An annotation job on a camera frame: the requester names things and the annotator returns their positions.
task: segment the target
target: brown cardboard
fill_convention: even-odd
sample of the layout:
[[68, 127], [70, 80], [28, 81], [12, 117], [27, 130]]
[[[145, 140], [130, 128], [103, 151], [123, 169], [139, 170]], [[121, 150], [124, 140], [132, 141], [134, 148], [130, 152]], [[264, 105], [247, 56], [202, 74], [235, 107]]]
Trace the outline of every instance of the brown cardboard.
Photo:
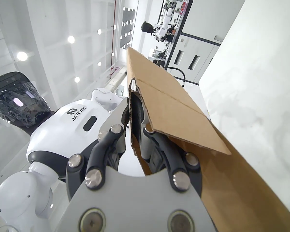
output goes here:
[[[128, 82], [135, 80], [153, 130], [198, 156], [201, 200], [218, 231], [290, 231], [287, 208], [173, 76], [132, 48], [127, 51], [127, 72]], [[131, 136], [143, 171], [150, 175], [133, 132]]]

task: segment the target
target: white partition wall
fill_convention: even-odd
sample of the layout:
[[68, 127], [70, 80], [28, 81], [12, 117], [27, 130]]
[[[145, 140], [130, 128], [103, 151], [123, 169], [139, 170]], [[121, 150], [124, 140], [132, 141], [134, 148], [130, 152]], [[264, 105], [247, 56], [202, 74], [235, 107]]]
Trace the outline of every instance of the white partition wall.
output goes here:
[[290, 0], [246, 0], [200, 88], [212, 122], [290, 210]]

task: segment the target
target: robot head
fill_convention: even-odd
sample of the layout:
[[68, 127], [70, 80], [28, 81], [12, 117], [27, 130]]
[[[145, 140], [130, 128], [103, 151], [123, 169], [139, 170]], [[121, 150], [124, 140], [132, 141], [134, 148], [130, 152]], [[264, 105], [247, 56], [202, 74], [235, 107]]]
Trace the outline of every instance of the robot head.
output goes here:
[[0, 76], [2, 119], [25, 130], [39, 125], [50, 112], [44, 98], [24, 74], [11, 72]]
[[144, 21], [142, 26], [141, 26], [141, 30], [142, 30], [142, 32], [148, 32], [148, 33], [152, 34], [154, 32], [154, 27], [151, 24]]

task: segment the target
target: cabinet door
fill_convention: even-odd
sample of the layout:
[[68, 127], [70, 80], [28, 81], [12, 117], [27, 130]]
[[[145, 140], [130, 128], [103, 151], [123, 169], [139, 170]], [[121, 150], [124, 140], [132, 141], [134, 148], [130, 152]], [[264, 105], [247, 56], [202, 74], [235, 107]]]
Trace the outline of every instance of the cabinet door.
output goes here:
[[[184, 71], [186, 80], [194, 81], [196, 75], [207, 62], [214, 45], [181, 35], [177, 42], [169, 66]], [[183, 78], [177, 70], [168, 70], [173, 76]]]
[[183, 32], [221, 43], [245, 0], [193, 0]]

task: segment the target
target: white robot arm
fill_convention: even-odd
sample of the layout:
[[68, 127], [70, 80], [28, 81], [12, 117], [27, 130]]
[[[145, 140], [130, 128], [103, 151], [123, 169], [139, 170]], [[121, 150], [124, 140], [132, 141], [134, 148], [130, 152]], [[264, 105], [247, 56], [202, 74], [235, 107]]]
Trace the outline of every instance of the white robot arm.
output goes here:
[[57, 179], [54, 170], [39, 162], [7, 178], [0, 185], [0, 216], [6, 224], [19, 232], [51, 232], [51, 185]]
[[172, 19], [172, 14], [173, 14], [173, 9], [169, 8], [164, 15], [163, 18], [163, 23], [162, 26], [160, 27], [160, 29], [157, 31], [156, 36], [158, 39], [161, 39], [163, 36], [165, 36], [167, 29], [168, 29], [168, 25]]
[[92, 92], [91, 101], [97, 102], [107, 111], [113, 111], [123, 100], [105, 88], [97, 88]]

